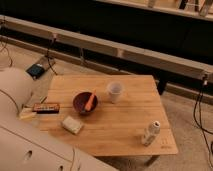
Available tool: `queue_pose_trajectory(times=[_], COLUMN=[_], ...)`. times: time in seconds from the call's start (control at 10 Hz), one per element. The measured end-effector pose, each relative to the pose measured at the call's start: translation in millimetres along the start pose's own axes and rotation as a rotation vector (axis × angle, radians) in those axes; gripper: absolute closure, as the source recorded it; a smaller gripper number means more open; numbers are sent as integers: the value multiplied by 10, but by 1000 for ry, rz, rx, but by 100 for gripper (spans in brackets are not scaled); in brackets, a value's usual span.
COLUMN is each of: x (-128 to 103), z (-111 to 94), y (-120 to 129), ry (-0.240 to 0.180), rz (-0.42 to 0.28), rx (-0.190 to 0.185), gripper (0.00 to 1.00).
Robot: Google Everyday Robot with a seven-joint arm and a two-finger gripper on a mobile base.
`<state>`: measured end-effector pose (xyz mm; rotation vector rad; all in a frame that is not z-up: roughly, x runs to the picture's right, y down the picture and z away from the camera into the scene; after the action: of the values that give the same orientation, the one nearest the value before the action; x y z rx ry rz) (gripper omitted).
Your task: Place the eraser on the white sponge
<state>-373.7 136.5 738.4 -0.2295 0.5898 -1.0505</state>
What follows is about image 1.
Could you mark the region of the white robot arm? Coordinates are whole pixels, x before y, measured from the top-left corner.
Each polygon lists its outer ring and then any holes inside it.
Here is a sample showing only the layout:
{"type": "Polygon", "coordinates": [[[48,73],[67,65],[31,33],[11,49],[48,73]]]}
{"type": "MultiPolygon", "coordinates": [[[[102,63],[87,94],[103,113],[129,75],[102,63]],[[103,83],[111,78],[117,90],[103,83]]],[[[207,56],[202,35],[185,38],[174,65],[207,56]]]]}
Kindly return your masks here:
{"type": "Polygon", "coordinates": [[[21,121],[32,92],[24,70],[0,69],[0,171],[117,171],[21,121]]]}

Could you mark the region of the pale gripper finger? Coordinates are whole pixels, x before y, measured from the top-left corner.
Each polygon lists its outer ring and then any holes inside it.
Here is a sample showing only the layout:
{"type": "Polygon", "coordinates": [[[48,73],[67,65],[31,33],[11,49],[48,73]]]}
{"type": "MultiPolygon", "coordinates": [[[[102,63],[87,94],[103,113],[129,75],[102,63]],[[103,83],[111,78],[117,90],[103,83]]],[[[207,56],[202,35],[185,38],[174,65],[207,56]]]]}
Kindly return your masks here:
{"type": "Polygon", "coordinates": [[[31,108],[24,108],[19,114],[19,119],[20,120],[29,119],[35,116],[36,116],[36,113],[33,112],[31,108]]]}

